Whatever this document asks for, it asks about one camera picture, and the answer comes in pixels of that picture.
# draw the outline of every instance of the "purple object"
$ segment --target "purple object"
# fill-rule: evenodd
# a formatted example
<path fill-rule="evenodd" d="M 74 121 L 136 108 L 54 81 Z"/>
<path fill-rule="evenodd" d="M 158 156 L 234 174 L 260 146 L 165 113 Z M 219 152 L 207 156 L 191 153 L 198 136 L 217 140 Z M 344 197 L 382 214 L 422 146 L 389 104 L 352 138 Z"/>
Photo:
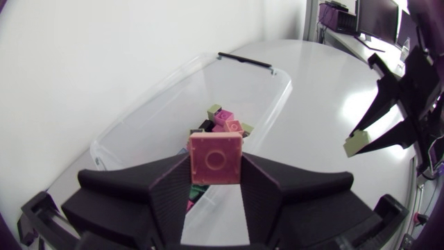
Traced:
<path fill-rule="evenodd" d="M 333 8 L 326 3 L 319 5 L 319 22 L 337 33 L 356 33 L 356 15 Z"/>
<path fill-rule="evenodd" d="M 214 121 L 217 125 L 223 126 L 225 125 L 225 121 L 230 121 L 234 119 L 234 114 L 230 111 L 221 110 L 217 115 L 214 117 Z"/>
<path fill-rule="evenodd" d="M 402 11 L 400 34 L 398 36 L 398 40 L 396 41 L 396 44 L 399 47 L 404 46 L 404 43 L 407 40 L 407 38 L 410 38 L 410 50 L 412 50 L 414 47 L 418 46 L 418 36 L 416 34 L 416 24 L 412 20 L 410 15 L 407 14 L 407 12 Z"/>
<path fill-rule="evenodd" d="M 432 55 L 444 54 L 444 1 L 408 0 L 411 18 L 417 23 L 424 40 L 423 46 Z"/>
<path fill-rule="evenodd" d="M 240 184 L 242 135 L 194 133 L 189 143 L 193 184 Z"/>

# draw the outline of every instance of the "pink cube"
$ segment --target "pink cube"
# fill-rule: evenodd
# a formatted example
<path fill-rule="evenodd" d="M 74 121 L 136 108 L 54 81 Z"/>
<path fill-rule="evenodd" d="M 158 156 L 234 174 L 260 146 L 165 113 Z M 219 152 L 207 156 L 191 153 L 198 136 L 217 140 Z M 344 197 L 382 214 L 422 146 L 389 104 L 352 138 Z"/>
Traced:
<path fill-rule="evenodd" d="M 242 135 L 194 133 L 189 142 L 193 184 L 240 184 Z"/>
<path fill-rule="evenodd" d="M 219 113 L 217 113 L 216 116 L 214 116 L 214 121 L 219 126 L 225 125 L 225 121 L 230 121 L 234 119 L 234 114 L 230 111 L 221 110 Z"/>
<path fill-rule="evenodd" d="M 187 212 L 193 207 L 193 205 L 194 205 L 194 202 L 188 200 L 188 204 L 187 204 Z"/>
<path fill-rule="evenodd" d="M 216 125 L 212 129 L 213 132 L 225 132 L 225 129 L 222 126 Z"/>
<path fill-rule="evenodd" d="M 223 129 L 225 129 L 225 132 L 238 132 L 240 135 L 244 134 L 244 130 L 238 120 L 225 121 Z"/>

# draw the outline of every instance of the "white table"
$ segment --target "white table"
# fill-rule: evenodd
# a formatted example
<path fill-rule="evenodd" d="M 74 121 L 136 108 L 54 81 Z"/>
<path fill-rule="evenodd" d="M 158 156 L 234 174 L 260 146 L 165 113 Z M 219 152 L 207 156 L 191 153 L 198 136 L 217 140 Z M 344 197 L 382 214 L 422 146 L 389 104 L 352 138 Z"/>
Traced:
<path fill-rule="evenodd" d="M 292 78 L 293 92 L 258 156 L 315 172 L 351 172 L 355 177 L 352 191 L 371 208 L 384 194 L 406 201 L 412 147 L 395 146 L 353 158 L 347 158 L 342 147 L 376 95 L 376 72 L 342 51 L 314 42 L 260 42 L 233 54 L 271 63 Z M 394 108 L 368 129 L 370 136 L 381 135 L 401 119 Z M 82 168 L 94 169 L 88 151 L 49 188 L 58 205 L 78 189 L 76 173 Z M 223 188 L 228 195 L 214 211 L 217 216 L 199 225 L 198 231 L 184 230 L 182 243 L 249 243 L 240 187 Z"/>
<path fill-rule="evenodd" d="M 318 27 L 320 32 L 323 26 L 319 24 Z M 326 44 L 340 50 L 345 50 L 347 53 L 351 53 L 365 63 L 367 63 L 369 57 L 376 53 L 394 74 L 404 76 L 405 68 L 398 65 L 400 62 L 401 50 L 396 46 L 378 39 L 372 39 L 377 45 L 377 48 L 384 50 L 385 52 L 375 51 L 360 43 L 360 41 L 356 40 L 352 35 L 336 33 L 330 28 L 326 29 Z"/>

